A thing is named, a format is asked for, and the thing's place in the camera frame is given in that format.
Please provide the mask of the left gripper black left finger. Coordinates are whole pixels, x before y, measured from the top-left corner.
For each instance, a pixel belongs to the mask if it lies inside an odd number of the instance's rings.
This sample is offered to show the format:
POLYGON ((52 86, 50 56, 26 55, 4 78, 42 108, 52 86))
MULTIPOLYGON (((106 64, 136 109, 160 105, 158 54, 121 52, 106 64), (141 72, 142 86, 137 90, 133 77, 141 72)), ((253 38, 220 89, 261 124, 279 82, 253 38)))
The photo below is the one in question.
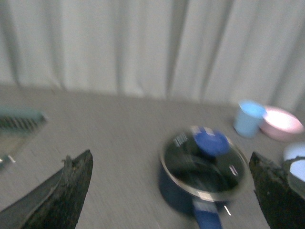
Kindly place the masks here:
POLYGON ((67 156, 64 166, 0 213, 2 229, 74 229, 89 189, 93 156, 67 156))

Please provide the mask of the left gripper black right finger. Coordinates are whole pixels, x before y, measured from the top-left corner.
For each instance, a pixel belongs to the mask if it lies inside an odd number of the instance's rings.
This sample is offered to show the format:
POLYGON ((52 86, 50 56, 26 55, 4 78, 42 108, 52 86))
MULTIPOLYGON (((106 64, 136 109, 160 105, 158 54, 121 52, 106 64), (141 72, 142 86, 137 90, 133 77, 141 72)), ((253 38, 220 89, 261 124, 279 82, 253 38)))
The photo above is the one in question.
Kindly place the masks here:
POLYGON ((293 162, 280 167, 263 155, 253 152, 249 162, 254 192, 271 229, 303 229, 305 227, 305 183, 288 171, 293 162))

